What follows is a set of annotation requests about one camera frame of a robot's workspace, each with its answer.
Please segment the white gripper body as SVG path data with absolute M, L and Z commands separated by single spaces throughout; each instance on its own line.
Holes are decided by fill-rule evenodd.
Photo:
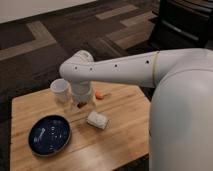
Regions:
M 89 102 L 92 97 L 90 82 L 80 82 L 71 84 L 72 98 L 77 103 Z

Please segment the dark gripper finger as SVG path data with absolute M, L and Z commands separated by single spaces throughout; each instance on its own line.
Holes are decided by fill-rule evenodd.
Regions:
M 82 108 L 82 107 L 84 107 L 85 105 L 87 105 L 87 102 L 80 102 L 80 103 L 77 104 L 77 107 L 78 107 L 78 108 Z

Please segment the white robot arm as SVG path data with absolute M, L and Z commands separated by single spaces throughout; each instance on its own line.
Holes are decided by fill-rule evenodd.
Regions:
M 149 114 L 149 171 L 213 171 L 213 50 L 159 50 L 96 62 L 86 50 L 60 65 L 83 101 L 93 81 L 154 90 Z

